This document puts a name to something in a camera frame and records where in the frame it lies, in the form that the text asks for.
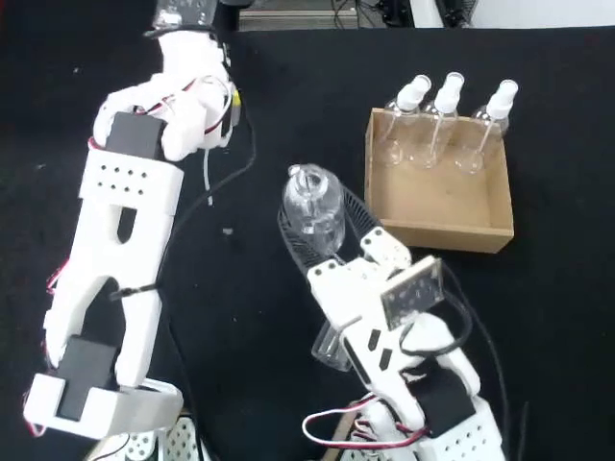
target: black table surface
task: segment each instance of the black table surface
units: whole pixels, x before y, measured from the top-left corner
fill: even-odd
[[[48,32],[13,29],[0,45],[0,438],[19,459],[80,459],[91,442],[29,437],[21,395],[41,369],[44,284],[70,250],[93,117],[160,57],[126,27]],[[319,163],[361,193],[370,108],[417,73],[438,85],[451,70],[466,77],[464,114],[501,79],[520,84],[506,140],[516,236],[498,255],[435,253],[494,336],[515,426],[529,402],[526,459],[614,459],[615,29],[250,33],[231,45],[258,162],[185,229],[164,307],[221,459],[314,459],[322,450],[303,437],[303,417],[363,392],[353,373],[310,356],[323,315],[276,228],[287,166]],[[248,146],[240,128],[211,156],[212,180],[245,161]],[[181,164],[178,215],[202,191],[201,161]],[[90,336],[117,341],[122,328],[118,305],[90,309]],[[466,351],[499,417],[493,362],[477,333]],[[150,376],[183,387],[162,328]]]

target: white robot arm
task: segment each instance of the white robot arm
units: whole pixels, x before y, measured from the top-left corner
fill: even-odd
[[[146,378],[160,318],[159,266],[184,177],[168,160],[226,146],[238,97],[211,34],[170,32],[159,42],[162,72],[111,94],[94,123],[73,247],[44,320],[52,370],[35,376],[24,407],[32,424],[101,439],[171,427],[183,405],[177,388]],[[121,243],[124,208],[136,215]],[[120,350],[81,337],[109,278],[119,293],[141,288],[122,298]]]
[[[472,319],[443,290],[441,261],[428,256],[412,264],[409,250],[348,190],[345,202],[347,223],[364,252],[348,263],[316,255],[290,228],[283,211],[279,215],[287,248],[362,383],[375,396],[360,406],[360,413],[376,440],[322,445],[387,446],[391,449],[382,453],[383,459],[395,461],[503,461],[502,437],[488,403],[479,397],[476,370],[446,323],[428,313],[446,298],[464,314],[469,335]],[[313,416],[306,418],[304,429]],[[416,440],[408,438],[410,432]],[[348,453],[341,459],[356,459]]]

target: clear plastic bottle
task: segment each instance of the clear plastic bottle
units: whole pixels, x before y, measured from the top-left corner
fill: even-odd
[[[462,87],[463,76],[451,72],[435,99],[425,105],[421,129],[415,138],[415,149],[409,151],[407,156],[415,165],[432,168],[441,159],[457,123],[457,104]]]
[[[381,132],[376,136],[377,161],[397,165],[405,157],[405,139],[411,136],[412,125],[419,116],[419,105],[431,88],[426,75],[417,75],[385,107]]]
[[[334,255],[346,232],[344,192],[333,173],[317,165],[293,165],[283,194],[292,229],[321,255]]]
[[[489,103],[472,115],[474,122],[462,137],[462,148],[457,152],[455,164],[466,173],[475,174],[500,147],[508,130],[508,114],[519,86],[512,80],[504,80],[491,96]]]
[[[334,255],[346,233],[344,191],[339,179],[317,165],[293,165],[283,194],[283,206],[292,229],[321,255]],[[339,334],[326,322],[311,350],[321,362],[337,370],[351,367]]]

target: cardboard box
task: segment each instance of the cardboard box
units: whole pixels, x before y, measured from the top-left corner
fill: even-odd
[[[365,202],[382,224],[410,247],[497,253],[514,236],[504,144],[486,168],[470,175],[453,161],[463,131],[460,118],[440,162],[421,169],[409,161],[387,166],[375,161],[374,133],[388,122],[373,109],[365,138]]]

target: spray nozzle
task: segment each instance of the spray nozzle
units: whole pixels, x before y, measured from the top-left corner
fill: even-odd
[[[451,72],[446,76],[446,80],[438,90],[433,102],[439,112],[451,113],[456,111],[463,81],[463,76],[458,72]]]
[[[397,95],[395,103],[400,110],[411,111],[418,108],[425,93],[431,88],[431,80],[427,75],[417,75],[414,80],[404,86]]]
[[[516,82],[512,80],[502,81],[498,90],[489,99],[487,114],[496,120],[508,117],[518,90],[519,86]]]

